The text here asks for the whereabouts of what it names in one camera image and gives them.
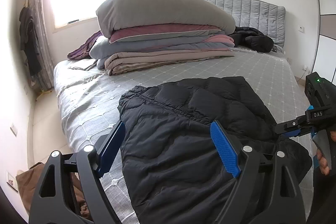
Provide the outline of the black sleeved right forearm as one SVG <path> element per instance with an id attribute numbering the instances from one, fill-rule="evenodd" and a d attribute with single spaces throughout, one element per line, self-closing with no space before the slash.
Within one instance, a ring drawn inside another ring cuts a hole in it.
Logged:
<path id="1" fill-rule="evenodd" d="M 307 223 L 336 224 L 335 175 L 325 176 L 319 168 L 314 170 L 314 195 Z"/>

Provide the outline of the person's right hand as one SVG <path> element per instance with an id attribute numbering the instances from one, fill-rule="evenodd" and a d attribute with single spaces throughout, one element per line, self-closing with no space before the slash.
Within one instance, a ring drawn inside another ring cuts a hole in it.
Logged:
<path id="1" fill-rule="evenodd" d="M 335 131 L 330 131 L 329 136 L 323 138 L 323 141 L 318 142 L 318 148 L 316 152 L 317 160 L 319 163 L 319 170 L 325 176 L 328 176 L 333 168 L 330 168 L 328 160 L 331 159 L 330 143 L 335 143 Z"/>

